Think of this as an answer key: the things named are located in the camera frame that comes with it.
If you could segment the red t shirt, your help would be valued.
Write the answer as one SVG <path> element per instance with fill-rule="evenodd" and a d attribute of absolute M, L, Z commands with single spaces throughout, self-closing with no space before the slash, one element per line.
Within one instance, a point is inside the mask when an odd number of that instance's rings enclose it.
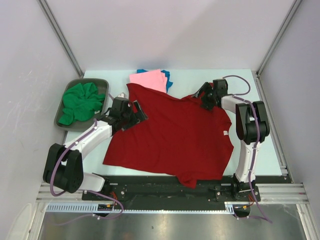
<path fill-rule="evenodd" d="M 206 110 L 189 95 L 178 99 L 135 83 L 127 88 L 148 118 L 111 138 L 104 165 L 176 176 L 189 188 L 223 177 L 234 149 L 225 110 Z"/>

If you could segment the grey plastic tray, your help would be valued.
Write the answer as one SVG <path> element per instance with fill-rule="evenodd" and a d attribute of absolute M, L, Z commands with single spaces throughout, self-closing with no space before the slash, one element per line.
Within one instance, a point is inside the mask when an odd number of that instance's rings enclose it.
<path fill-rule="evenodd" d="M 60 104 L 58 106 L 56 115 L 55 115 L 54 123 L 55 123 L 55 125 L 57 127 L 59 127 L 60 129 L 65 130 L 65 131 L 83 132 L 93 124 L 94 119 L 97 119 L 101 114 L 103 114 L 107 110 L 109 83 L 105 79 L 100 79 L 100 78 L 81 78 L 81 79 L 72 80 L 66 86 L 64 93 L 68 89 L 74 87 L 78 83 L 81 83 L 81 84 L 94 83 L 96 85 L 96 87 L 98 88 L 98 93 L 99 94 L 105 94 L 105 100 L 103 102 L 102 110 L 100 112 L 96 112 L 96 114 L 90 120 L 87 120 L 87 121 L 84 121 L 84 122 L 76 121 L 76 122 L 72 123 L 71 125 L 63 125 L 63 124 L 58 123 L 59 118 L 63 114 L 62 109 L 63 109 L 64 105 L 63 105 L 63 100 L 62 100 L 63 97 L 62 97 L 61 101 L 60 101 Z"/>

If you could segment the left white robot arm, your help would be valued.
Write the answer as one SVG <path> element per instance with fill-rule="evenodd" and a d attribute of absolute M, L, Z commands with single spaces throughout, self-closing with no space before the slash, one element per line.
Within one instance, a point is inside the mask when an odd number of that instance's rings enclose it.
<path fill-rule="evenodd" d="M 104 177 L 87 173 L 83 160 L 103 141 L 119 131 L 125 131 L 148 119 L 137 100 L 115 97 L 112 106 L 80 136 L 65 143 L 53 144 L 49 150 L 43 180 L 49 184 L 50 193 L 58 197 L 66 192 L 93 192 L 100 200 L 110 196 L 111 188 Z"/>

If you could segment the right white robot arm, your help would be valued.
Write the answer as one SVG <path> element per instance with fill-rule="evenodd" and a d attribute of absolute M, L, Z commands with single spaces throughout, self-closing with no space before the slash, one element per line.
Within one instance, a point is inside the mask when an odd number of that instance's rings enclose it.
<path fill-rule="evenodd" d="M 225 77 L 205 82 L 192 97 L 201 100 L 201 107 L 212 110 L 219 107 L 235 114 L 235 130 L 240 140 L 238 166 L 230 187 L 217 185 L 213 188 L 218 202 L 256 202 L 259 189 L 256 187 L 256 161 L 258 151 L 270 134 L 270 124 L 263 101 L 251 102 L 242 93 L 229 93 Z"/>

